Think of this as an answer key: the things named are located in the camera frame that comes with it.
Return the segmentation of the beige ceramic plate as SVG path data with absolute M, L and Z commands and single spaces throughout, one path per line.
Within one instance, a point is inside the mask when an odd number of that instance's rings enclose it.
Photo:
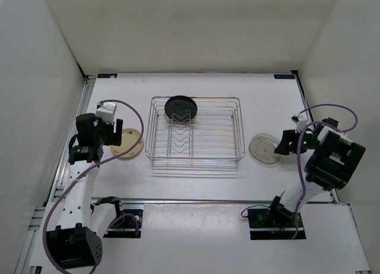
M 139 139 L 141 133 L 134 128 L 124 128 L 122 131 L 122 141 L 120 146 L 110 146 L 110 151 L 113 155 L 119 155 L 127 151 L 131 146 L 133 146 Z M 128 160 L 135 157 L 142 150 L 144 146 L 144 139 L 141 138 L 139 143 L 128 153 L 119 157 L 120 160 Z

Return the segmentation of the clear glass plate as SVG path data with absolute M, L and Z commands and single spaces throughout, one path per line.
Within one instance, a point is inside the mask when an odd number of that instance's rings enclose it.
M 279 143 L 279 139 L 266 133 L 259 133 L 251 139 L 248 150 L 254 159 L 264 165 L 273 165 L 281 159 L 281 155 L 274 153 Z
M 195 122 L 198 109 L 194 105 L 168 106 L 164 109 L 164 117 L 168 124 L 191 125 Z

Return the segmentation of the black round plate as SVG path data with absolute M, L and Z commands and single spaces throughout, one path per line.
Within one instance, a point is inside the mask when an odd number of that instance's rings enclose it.
M 188 106 L 188 105 L 194 105 L 198 108 L 197 104 L 195 101 L 187 96 L 183 95 L 177 95 L 177 96 L 172 96 L 170 97 L 167 102 L 165 103 L 164 109 L 168 106 Z

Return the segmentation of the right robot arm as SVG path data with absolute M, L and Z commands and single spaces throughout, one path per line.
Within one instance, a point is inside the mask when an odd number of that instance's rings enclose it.
M 273 226 L 290 225 L 301 207 L 316 195 L 344 188 L 365 154 L 364 146 L 334 130 L 337 120 L 322 121 L 328 126 L 318 124 L 314 130 L 307 129 L 301 141 L 301 153 L 313 150 L 304 167 L 305 182 L 276 196 L 267 210 L 267 221 Z

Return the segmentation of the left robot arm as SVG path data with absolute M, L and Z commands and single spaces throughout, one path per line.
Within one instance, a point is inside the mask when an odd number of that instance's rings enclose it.
M 102 260 L 104 234 L 125 218 L 117 197 L 91 201 L 103 148 L 121 144 L 123 121 L 114 119 L 113 112 L 101 111 L 81 114 L 75 124 L 77 133 L 69 143 L 71 178 L 47 214 L 42 231 L 44 251 L 62 273 L 95 269 Z

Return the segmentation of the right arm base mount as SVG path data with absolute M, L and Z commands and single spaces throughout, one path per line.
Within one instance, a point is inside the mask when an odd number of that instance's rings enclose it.
M 240 216 L 248 220 L 252 241 L 290 240 L 296 233 L 296 223 L 298 229 L 294 239 L 306 239 L 301 215 L 295 219 L 294 215 L 284 215 L 264 205 L 253 205 L 243 209 Z

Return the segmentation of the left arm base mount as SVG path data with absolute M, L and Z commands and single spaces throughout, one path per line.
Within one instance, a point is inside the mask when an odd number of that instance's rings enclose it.
M 130 217 L 124 217 L 117 221 L 109 230 L 104 234 L 103 238 L 128 238 L 138 239 L 141 238 L 144 208 L 142 205 L 124 205 L 124 213 L 129 213 L 134 216 L 133 221 Z

